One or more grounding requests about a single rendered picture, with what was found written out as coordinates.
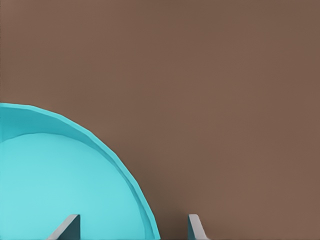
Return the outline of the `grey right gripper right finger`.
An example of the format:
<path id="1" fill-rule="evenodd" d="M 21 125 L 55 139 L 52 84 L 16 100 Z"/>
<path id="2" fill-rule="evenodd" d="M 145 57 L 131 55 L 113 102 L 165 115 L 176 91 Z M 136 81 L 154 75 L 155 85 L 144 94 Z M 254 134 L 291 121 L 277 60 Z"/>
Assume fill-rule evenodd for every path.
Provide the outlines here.
<path id="1" fill-rule="evenodd" d="M 188 215 L 187 240 L 210 240 L 197 214 Z"/>

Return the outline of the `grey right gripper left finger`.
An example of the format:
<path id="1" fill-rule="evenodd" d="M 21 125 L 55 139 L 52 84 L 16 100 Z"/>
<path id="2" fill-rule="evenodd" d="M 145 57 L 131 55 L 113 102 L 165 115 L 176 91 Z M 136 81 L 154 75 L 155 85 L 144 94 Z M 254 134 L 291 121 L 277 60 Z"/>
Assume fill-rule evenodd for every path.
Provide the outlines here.
<path id="1" fill-rule="evenodd" d="M 46 240 L 81 240 L 81 216 L 69 215 Z"/>

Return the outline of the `turquoise round plate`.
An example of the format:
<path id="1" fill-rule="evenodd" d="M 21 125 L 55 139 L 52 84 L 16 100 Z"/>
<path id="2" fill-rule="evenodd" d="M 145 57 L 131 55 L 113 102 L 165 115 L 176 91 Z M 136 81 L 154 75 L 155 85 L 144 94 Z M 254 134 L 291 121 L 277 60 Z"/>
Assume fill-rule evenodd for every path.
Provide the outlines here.
<path id="1" fill-rule="evenodd" d="M 45 240 L 70 215 L 80 240 L 159 240 L 135 178 L 92 132 L 63 115 L 0 103 L 0 240 Z"/>

